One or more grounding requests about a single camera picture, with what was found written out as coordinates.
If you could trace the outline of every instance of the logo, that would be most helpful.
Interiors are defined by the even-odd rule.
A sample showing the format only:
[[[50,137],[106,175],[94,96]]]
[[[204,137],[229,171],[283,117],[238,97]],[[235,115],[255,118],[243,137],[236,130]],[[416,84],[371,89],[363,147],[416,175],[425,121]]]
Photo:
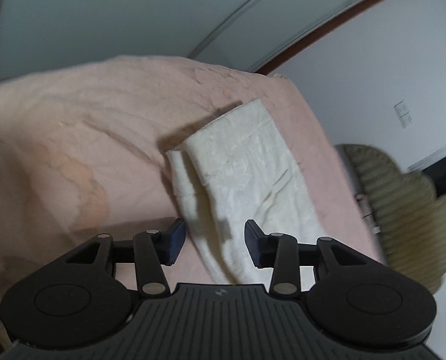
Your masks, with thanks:
[[[228,293],[228,291],[225,290],[224,288],[220,288],[215,291],[215,294],[218,296],[225,296],[227,293]]]

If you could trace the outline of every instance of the folded cloth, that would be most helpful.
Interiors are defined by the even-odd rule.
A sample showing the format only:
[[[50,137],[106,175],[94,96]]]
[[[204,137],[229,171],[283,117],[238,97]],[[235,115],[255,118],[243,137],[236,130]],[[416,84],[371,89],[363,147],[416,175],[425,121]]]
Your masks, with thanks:
[[[173,192],[214,280],[266,283],[272,270],[253,266],[244,225],[315,243],[326,235],[298,164],[257,99],[220,116],[168,151]],[[314,283],[302,269],[302,288]]]

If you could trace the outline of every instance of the wall outlet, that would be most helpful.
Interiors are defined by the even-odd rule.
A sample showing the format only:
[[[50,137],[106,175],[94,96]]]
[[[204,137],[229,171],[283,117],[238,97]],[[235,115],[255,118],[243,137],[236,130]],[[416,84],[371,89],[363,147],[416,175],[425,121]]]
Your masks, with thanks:
[[[413,122],[413,120],[411,119],[410,110],[406,106],[404,100],[402,100],[398,104],[395,104],[394,109],[396,111],[396,114],[398,115],[398,119],[400,119],[400,123],[402,124],[403,128],[406,128]]]

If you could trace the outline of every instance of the bed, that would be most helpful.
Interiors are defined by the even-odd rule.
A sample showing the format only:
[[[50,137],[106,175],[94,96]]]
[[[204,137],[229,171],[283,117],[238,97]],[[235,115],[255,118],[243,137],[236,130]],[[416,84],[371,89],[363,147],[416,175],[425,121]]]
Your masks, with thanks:
[[[296,87],[175,57],[122,56],[0,84],[0,299],[101,232],[128,239],[178,216],[165,152],[260,98],[328,234],[378,259],[345,172]],[[191,239],[168,282],[213,283]],[[117,278],[131,287],[131,267]]]

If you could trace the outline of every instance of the wooden trim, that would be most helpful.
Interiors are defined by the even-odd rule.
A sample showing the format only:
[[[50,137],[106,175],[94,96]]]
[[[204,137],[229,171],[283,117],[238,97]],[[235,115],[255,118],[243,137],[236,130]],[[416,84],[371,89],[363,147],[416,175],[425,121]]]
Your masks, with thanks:
[[[368,8],[371,8],[373,5],[381,1],[383,0],[363,0],[358,4],[352,6],[351,8],[345,10],[338,16],[335,16],[330,21],[326,22],[322,26],[316,28],[316,30],[310,32],[308,35],[298,40],[296,43],[292,44],[286,50],[283,50],[280,54],[275,56],[271,61],[267,62],[262,67],[260,67],[256,71],[256,73],[263,75],[271,73],[272,71],[283,65],[286,61],[293,58],[296,54],[303,51],[311,44],[315,43],[318,39],[332,32],[336,28],[342,26],[347,21],[350,21],[355,16],[359,15],[360,13],[364,12]]]

